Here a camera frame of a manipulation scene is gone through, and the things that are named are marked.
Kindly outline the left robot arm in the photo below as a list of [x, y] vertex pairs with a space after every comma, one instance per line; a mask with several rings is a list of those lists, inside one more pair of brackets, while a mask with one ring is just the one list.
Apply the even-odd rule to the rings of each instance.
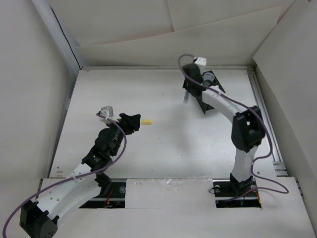
[[128, 135], [140, 128], [140, 114], [121, 113], [118, 119], [97, 113], [106, 127], [94, 146], [74, 171], [64, 180], [46, 187], [46, 195], [27, 201], [20, 210], [20, 226], [31, 238], [52, 238], [59, 224], [72, 212], [96, 196], [111, 192], [111, 178], [105, 171], [119, 159], [126, 148]]

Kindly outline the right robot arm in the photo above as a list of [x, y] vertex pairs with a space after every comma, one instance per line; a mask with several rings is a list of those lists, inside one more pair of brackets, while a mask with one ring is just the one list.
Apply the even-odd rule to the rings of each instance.
[[232, 123], [231, 141], [236, 153], [229, 189], [232, 196], [239, 196], [251, 186], [251, 163], [265, 136], [264, 128], [248, 109], [224, 98], [225, 90], [212, 71], [201, 73], [197, 64], [190, 63], [182, 72], [187, 75], [183, 88], [197, 99], [203, 112], [216, 109]]

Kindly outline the blue highlighter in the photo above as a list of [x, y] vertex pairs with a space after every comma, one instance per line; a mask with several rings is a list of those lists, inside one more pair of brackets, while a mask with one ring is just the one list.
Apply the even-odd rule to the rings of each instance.
[[189, 96], [190, 96], [190, 93], [186, 90], [184, 95], [184, 100], [183, 100], [184, 104], [188, 103]]

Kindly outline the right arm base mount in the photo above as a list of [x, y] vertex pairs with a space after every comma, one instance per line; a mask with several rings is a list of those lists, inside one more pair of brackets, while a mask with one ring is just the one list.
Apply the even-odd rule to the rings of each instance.
[[229, 179], [214, 179], [209, 193], [214, 195], [216, 208], [261, 208], [257, 191], [249, 191], [256, 184], [255, 180], [241, 191], [233, 188]]

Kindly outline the clear jar of paper clips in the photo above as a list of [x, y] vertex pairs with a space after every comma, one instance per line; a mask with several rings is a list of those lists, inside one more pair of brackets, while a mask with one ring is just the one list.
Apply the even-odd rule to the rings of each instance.
[[203, 79], [204, 79], [204, 81], [214, 82], [215, 75], [213, 73], [211, 73], [211, 72], [206, 72], [203, 75]]

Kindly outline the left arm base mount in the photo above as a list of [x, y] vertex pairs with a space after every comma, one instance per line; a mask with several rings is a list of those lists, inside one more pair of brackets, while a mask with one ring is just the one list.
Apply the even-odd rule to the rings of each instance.
[[105, 173], [95, 175], [99, 194], [80, 208], [84, 209], [121, 209], [125, 208], [126, 179], [111, 179]]

